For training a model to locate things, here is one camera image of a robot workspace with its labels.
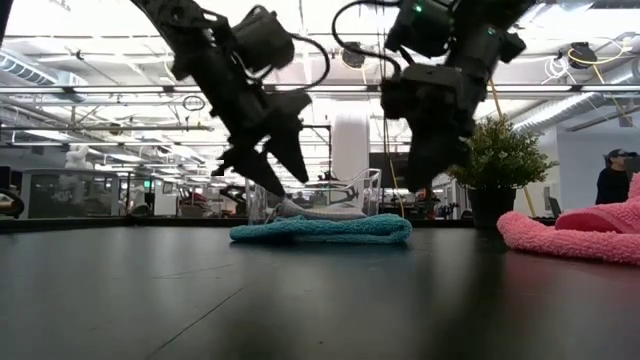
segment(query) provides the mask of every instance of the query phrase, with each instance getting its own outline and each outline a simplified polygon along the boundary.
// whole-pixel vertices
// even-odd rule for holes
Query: dark table
[[[0,359],[639,359],[640,270],[507,251],[229,244],[228,230],[0,236]]]

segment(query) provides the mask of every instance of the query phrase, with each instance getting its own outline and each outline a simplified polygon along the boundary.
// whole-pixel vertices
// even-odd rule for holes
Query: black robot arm
[[[329,56],[316,42],[288,33],[275,12],[255,6],[236,26],[227,18],[202,9],[193,0],[131,0],[153,23],[175,54],[172,72],[178,80],[191,76],[229,130],[231,147],[212,176],[233,167],[268,191],[284,196],[284,189],[267,161],[267,152],[299,181],[308,175],[300,142],[300,112],[311,103],[304,90],[329,72]],[[293,61],[293,39],[309,42],[325,56],[323,76],[290,92],[267,94],[261,80]],[[265,137],[263,151],[255,146]]]
[[[405,118],[412,130],[407,186],[429,187],[451,165],[469,158],[465,139],[473,135],[473,114],[486,99],[487,83],[499,61],[510,62],[526,48],[509,28],[536,0],[358,0],[343,7],[333,20],[332,33],[343,47],[392,63],[394,72],[382,80],[381,105],[388,119]],[[409,63],[354,49],[343,43],[336,22],[357,5],[397,6],[400,12],[385,48]],[[407,49],[426,57],[446,54],[440,65],[415,63]]]

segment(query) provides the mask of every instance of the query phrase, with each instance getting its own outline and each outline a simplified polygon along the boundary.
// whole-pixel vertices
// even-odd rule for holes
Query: pink cloth
[[[512,249],[640,265],[640,176],[633,177],[624,203],[567,212],[555,227],[509,212],[498,230]]]

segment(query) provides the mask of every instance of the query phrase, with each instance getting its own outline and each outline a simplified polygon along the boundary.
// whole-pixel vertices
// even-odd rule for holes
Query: white wall
[[[31,153],[31,149],[0,149],[0,165],[14,170],[63,168],[65,153],[61,149],[45,147],[44,155]]]
[[[540,136],[538,148],[540,151],[549,157],[548,161],[558,161],[558,141],[557,141],[556,128],[547,129],[545,133]],[[545,210],[544,188],[550,188],[550,195],[561,200],[560,192],[560,169],[558,166],[553,167],[547,171],[547,179],[540,183],[531,183],[527,186],[529,195],[531,196],[531,202],[533,203],[533,209],[536,216],[551,216],[551,210]],[[518,189],[516,193],[516,202],[514,204],[514,210],[532,216],[527,198],[523,189]]]
[[[640,131],[634,128],[611,131],[558,133],[562,210],[595,203],[596,182],[604,168],[603,155],[614,149],[640,151]]]

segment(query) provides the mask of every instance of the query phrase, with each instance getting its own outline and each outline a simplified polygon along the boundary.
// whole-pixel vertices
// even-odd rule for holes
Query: teal cloth
[[[300,241],[344,244],[396,244],[411,235],[411,223],[398,215],[384,214],[364,219],[307,220],[302,216],[277,218],[265,225],[243,225],[231,229],[235,242]]]

